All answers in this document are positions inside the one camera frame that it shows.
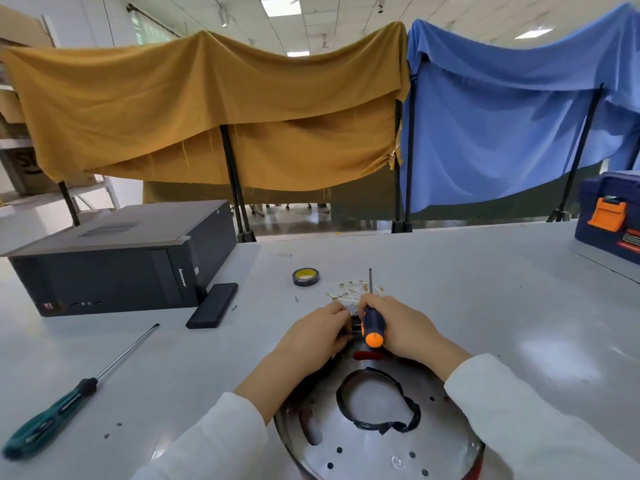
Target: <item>black power bank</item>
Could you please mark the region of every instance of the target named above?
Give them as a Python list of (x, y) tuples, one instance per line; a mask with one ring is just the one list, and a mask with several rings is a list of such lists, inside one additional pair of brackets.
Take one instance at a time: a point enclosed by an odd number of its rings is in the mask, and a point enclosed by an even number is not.
[(213, 285), (187, 322), (187, 328), (217, 328), (238, 289), (237, 283)]

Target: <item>metal plate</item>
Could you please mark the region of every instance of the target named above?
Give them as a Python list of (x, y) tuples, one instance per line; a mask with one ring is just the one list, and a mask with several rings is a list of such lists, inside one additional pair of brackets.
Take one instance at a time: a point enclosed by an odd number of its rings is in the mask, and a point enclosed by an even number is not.
[[(484, 444), (448, 398), (442, 381), (421, 364), (397, 358), (384, 349), (376, 350), (382, 360), (353, 357), (355, 352), (371, 350), (357, 335), (340, 355), (305, 379), (276, 413), (276, 428), (293, 460), (320, 480), (464, 478), (482, 455)], [(407, 433), (390, 429), (380, 435), (357, 428), (343, 416), (336, 391), (350, 373), (366, 367), (391, 375), (400, 382), (403, 394), (420, 405), (417, 428)], [(399, 420), (408, 424), (412, 414), (396, 386), (390, 381), (364, 380), (365, 375), (345, 384), (345, 391), (350, 390), (347, 404), (351, 414), (368, 422)], [(311, 429), (321, 433), (321, 442), (315, 446), (301, 427), (300, 416), (308, 416), (309, 409), (315, 423)], [(319, 435), (312, 435), (312, 442), (318, 439)]]

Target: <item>green screwdriver handle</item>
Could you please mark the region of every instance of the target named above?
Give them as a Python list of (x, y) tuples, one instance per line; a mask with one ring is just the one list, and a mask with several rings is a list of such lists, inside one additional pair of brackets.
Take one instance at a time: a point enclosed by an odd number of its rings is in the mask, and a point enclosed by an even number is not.
[(23, 460), (39, 453), (64, 428), (72, 416), (96, 390), (98, 379), (82, 379), (73, 391), (57, 400), (48, 410), (34, 416), (4, 445), (7, 460)]

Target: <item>ceiling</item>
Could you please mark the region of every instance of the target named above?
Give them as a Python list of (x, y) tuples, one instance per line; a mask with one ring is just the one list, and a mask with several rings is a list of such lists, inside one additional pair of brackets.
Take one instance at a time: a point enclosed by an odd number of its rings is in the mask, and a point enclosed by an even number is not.
[[(416, 18), (485, 43), (533, 47), (560, 39), (629, 0), (386, 0), (382, 13), (374, 8), (377, 0), (300, 0), (302, 15), (272, 18), (260, 0), (130, 1), (180, 34), (206, 29), (277, 54), (320, 54), (395, 20), (409, 28)], [(219, 6), (230, 15), (226, 28)], [(515, 39), (541, 25), (554, 30)]]

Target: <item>white sleeve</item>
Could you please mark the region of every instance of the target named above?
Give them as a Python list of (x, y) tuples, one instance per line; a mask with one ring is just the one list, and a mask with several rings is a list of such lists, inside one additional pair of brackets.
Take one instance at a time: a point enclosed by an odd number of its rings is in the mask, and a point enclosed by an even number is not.
[(640, 479), (628, 455), (585, 421), (553, 409), (491, 355), (462, 363), (445, 389), (516, 480)]
[(266, 444), (267, 428), (255, 406), (226, 392), (132, 480), (244, 480)]

